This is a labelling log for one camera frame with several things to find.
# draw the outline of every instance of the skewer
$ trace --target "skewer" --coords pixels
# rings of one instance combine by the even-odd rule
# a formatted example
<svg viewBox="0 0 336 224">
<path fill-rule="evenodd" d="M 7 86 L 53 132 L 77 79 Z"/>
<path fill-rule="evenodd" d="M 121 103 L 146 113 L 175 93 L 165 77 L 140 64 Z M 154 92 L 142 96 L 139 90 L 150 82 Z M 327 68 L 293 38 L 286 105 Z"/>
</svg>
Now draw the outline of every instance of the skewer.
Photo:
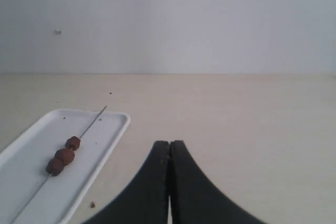
<svg viewBox="0 0 336 224">
<path fill-rule="evenodd" d="M 107 105 L 99 112 L 99 114 L 93 119 L 93 121 L 90 123 L 90 125 L 84 130 L 84 132 L 79 136 L 79 139 L 81 139 L 85 133 L 91 128 L 91 126 L 94 124 L 94 122 L 98 119 L 98 117 L 104 112 L 104 110 L 107 108 Z M 26 207 L 29 205 L 29 203 L 35 198 L 37 193 L 41 190 L 41 188 L 45 185 L 45 183 L 52 177 L 52 174 L 49 174 L 48 177 L 40 184 L 40 186 L 36 189 L 36 191 L 33 193 L 33 195 L 30 197 L 30 199 L 24 204 L 24 206 L 21 208 L 21 210 L 16 214 L 16 216 L 12 219 L 12 221 L 9 224 L 14 224 L 16 219 L 22 214 L 22 212 L 26 209 Z"/>
</svg>

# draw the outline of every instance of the tray rim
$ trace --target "tray rim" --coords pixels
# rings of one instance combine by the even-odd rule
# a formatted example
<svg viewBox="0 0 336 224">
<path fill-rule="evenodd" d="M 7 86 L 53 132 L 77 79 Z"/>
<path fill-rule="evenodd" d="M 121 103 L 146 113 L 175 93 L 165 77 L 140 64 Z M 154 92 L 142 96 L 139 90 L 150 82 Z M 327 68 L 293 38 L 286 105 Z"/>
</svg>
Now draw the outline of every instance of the tray rim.
<svg viewBox="0 0 336 224">
<path fill-rule="evenodd" d="M 25 144 L 25 138 L 24 136 L 26 134 L 29 134 L 30 131 L 35 130 L 35 128 L 38 128 L 39 124 L 43 123 L 43 120 L 51 116 L 53 113 L 58 113 L 62 111 L 71 111 L 71 112 L 88 112 L 88 113 L 99 113 L 99 111 L 87 111 L 87 110 L 79 110 L 79 109 L 54 109 L 46 114 L 42 115 L 40 118 L 38 118 L 32 125 L 30 125 L 27 129 L 25 129 L 17 138 L 15 138 L 5 149 L 3 149 L 0 152 L 0 157 L 4 159 L 8 159 L 10 154 L 13 153 L 13 150 L 20 148 L 23 144 Z M 67 213 L 64 215 L 64 217 L 57 223 L 57 224 L 66 224 L 71 217 L 74 215 L 75 211 L 79 207 L 80 203 L 84 199 L 84 196 L 86 195 L 89 188 L 92 186 L 94 180 L 97 178 L 98 174 L 100 173 L 101 169 L 103 168 L 104 164 L 106 163 L 107 159 L 111 155 L 112 151 L 114 150 L 115 146 L 119 142 L 121 136 L 126 131 L 128 125 L 131 122 L 131 117 L 124 112 L 117 112 L 117 111 L 105 111 L 105 113 L 108 114 L 114 114 L 114 115 L 121 115 L 126 117 L 126 122 L 122 126 L 121 130 L 119 131 L 118 135 L 114 138 L 114 141 L 112 142 L 111 146 L 107 149 L 105 154 L 103 155 L 102 159 L 97 164 L 96 168 L 92 172 L 91 176 L 88 177 L 86 183 L 84 183 L 84 186 L 82 190 L 79 192 L 78 196 L 73 201 L 71 207 L 67 211 Z"/>
</svg>

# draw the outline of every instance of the white wall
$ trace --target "white wall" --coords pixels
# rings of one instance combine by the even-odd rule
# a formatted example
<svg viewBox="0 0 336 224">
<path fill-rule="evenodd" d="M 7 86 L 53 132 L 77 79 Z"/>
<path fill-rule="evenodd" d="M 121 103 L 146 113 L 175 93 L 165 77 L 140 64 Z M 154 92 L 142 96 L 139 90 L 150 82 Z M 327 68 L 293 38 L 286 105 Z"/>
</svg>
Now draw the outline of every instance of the white wall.
<svg viewBox="0 0 336 224">
<path fill-rule="evenodd" d="M 0 0 L 2 73 L 330 71 L 336 0 Z"/>
</svg>

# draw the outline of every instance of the food ball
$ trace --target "food ball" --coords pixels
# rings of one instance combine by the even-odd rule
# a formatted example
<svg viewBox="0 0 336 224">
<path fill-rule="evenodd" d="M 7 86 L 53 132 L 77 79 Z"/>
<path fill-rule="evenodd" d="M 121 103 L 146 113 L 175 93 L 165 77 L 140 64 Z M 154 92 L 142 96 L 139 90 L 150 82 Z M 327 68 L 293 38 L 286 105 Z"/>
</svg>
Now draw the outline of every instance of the food ball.
<svg viewBox="0 0 336 224">
<path fill-rule="evenodd" d="M 61 160 L 54 157 L 52 160 L 49 161 L 46 167 L 46 172 L 52 174 L 53 176 L 57 176 L 62 172 L 63 168 L 64 165 L 62 164 Z"/>
<path fill-rule="evenodd" d="M 75 151 L 79 148 L 79 144 L 80 139 L 76 136 L 73 136 L 67 140 L 67 142 L 65 143 L 65 148 Z"/>
<path fill-rule="evenodd" d="M 75 153 L 70 149 L 60 149 L 55 153 L 55 158 L 61 160 L 62 164 L 66 166 L 74 160 Z"/>
</svg>

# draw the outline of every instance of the white plastic tray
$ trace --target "white plastic tray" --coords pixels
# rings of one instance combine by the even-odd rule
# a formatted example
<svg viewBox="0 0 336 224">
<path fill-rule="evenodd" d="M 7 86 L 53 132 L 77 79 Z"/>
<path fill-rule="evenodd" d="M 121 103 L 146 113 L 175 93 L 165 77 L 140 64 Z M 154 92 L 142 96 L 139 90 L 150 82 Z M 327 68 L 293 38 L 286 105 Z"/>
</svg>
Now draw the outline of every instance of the white plastic tray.
<svg viewBox="0 0 336 224">
<path fill-rule="evenodd" d="M 8 224 L 48 176 L 45 167 L 71 136 L 98 112 L 54 110 L 0 153 L 0 224 Z M 104 112 L 82 137 L 75 160 L 44 184 L 15 224 L 65 224 L 130 123 L 124 113 Z"/>
</svg>

